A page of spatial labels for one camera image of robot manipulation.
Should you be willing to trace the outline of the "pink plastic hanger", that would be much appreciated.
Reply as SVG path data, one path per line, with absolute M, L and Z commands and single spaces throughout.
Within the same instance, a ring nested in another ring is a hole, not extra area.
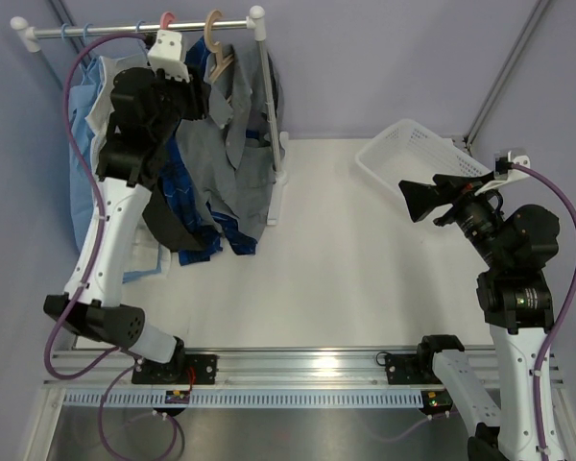
M 175 21 L 176 16 L 172 12 L 164 12 L 159 20 L 159 29 L 168 30 Z

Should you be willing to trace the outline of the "grey shirt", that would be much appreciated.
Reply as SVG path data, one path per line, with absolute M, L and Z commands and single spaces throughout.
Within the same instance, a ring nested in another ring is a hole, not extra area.
M 227 45 L 224 53 L 235 57 L 232 100 L 227 103 L 222 80 L 209 84 L 207 118 L 220 128 L 226 150 L 214 166 L 216 180 L 228 183 L 219 188 L 220 200 L 213 204 L 232 212 L 240 231 L 259 240 L 267 225 L 275 181 L 261 61 L 253 43 Z

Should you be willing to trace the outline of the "blue plaid shirt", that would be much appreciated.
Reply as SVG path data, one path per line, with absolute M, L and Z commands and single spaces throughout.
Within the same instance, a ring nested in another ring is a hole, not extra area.
M 237 217 L 213 203 L 227 180 L 216 180 L 214 166 L 226 150 L 221 130 L 210 118 L 183 120 L 168 143 L 169 162 L 161 172 L 164 198 L 180 223 L 200 238 L 200 250 L 177 252 L 181 266 L 208 262 L 226 239 L 236 255 L 254 255 L 258 239 L 239 229 Z

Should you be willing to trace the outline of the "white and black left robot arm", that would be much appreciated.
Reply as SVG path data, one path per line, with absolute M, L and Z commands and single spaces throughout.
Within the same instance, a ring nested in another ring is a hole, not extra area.
M 181 121 L 205 117 L 204 91 L 191 76 L 133 67 L 115 77 L 110 103 L 92 177 L 97 208 L 70 280 L 62 294 L 46 297 L 43 310 L 55 320 L 55 331 L 130 352 L 175 383 L 187 369 L 178 338 L 149 323 L 143 309 L 123 304 L 122 284 L 137 224 L 148 203 L 161 197 L 156 187 L 168 159 L 166 144 Z

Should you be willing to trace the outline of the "beige plastic hanger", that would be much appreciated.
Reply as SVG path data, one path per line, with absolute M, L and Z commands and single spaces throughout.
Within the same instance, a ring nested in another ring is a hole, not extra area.
M 225 54 L 224 47 L 220 40 L 213 37 L 213 26 L 217 21 L 223 18 L 220 10 L 212 10 L 206 17 L 204 24 L 204 44 L 210 52 L 210 57 L 213 58 L 213 63 L 206 65 L 207 82 L 209 84 L 216 84 L 222 80 L 227 87 L 225 99 L 230 104 L 232 100 L 231 83 L 234 77 L 234 63 L 235 57 L 232 53 Z

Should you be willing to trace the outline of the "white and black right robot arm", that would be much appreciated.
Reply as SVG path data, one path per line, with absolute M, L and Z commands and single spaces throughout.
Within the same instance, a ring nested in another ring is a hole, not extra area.
M 435 225 L 457 225 L 488 266 L 476 294 L 497 357 L 501 405 L 494 407 L 455 336 L 424 337 L 415 368 L 448 391 L 468 431 L 469 459 L 563 460 L 549 366 L 560 317 L 543 273 L 559 251 L 560 223 L 539 205 L 505 217 L 493 178 L 438 174 L 430 184 L 402 180 L 398 187 L 414 222 L 447 206 Z

